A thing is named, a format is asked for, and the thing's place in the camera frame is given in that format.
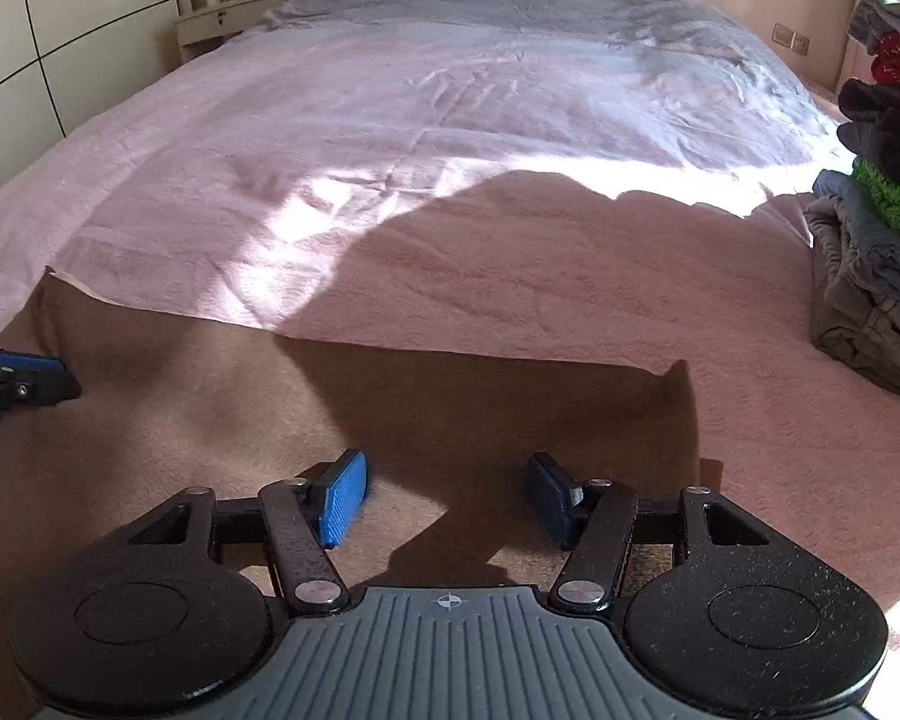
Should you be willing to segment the khaki folded garment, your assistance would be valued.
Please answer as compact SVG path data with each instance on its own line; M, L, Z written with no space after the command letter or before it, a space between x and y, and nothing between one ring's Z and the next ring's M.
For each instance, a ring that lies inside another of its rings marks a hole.
M900 300L863 273L863 257L831 195L806 210L813 234L811 343L878 387L900 395Z

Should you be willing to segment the wall socket plate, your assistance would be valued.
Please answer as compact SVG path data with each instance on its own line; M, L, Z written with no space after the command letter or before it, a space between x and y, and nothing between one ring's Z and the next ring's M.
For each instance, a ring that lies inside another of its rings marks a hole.
M793 52L793 54L798 54L802 57L808 55L809 37L803 36L801 32L782 25L782 23L775 23L774 28L772 28L772 32L770 33L770 39L772 39L772 42L777 44L777 46L785 47L790 50L790 52Z

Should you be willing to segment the grey top folded garment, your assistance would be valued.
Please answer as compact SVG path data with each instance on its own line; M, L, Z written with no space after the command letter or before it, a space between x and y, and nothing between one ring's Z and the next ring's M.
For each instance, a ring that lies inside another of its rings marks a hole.
M848 37L875 55L878 41L888 32L900 34L900 0L859 0L848 20Z

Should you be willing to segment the pink and grey bedspread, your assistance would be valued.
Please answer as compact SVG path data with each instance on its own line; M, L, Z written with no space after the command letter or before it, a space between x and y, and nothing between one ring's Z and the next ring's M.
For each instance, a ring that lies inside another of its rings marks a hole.
M880 602L900 718L900 398L809 341L803 211L843 165L706 0L289 0L0 190L0 343L52 277L290 340L684 362L696 483Z

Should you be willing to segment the black folded garment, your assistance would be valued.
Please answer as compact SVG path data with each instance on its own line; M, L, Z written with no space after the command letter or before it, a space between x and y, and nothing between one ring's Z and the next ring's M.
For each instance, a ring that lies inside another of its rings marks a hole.
M900 89L852 78L839 91L837 106L847 117L837 127L839 142L900 184Z

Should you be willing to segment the blue-grey folded garment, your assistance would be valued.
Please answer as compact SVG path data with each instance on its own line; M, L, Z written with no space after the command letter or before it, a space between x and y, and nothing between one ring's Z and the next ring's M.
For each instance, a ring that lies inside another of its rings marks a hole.
M854 179L825 169L816 177L818 199L836 202L842 237L850 244L850 266L862 286L900 304L900 235L880 218L870 193Z

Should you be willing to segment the brown knit sweater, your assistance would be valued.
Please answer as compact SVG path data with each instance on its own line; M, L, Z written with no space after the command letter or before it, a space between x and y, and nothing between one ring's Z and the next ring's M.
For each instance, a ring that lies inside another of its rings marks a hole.
M684 362L654 374L290 340L119 309L52 277L1 339L63 358L82 394L0 418L0 718L32 708L7 642L14 600L180 489L249 496L362 450L372 486L336 554L344 580L466 587L553 575L521 490L536 452L650 499L701 476Z

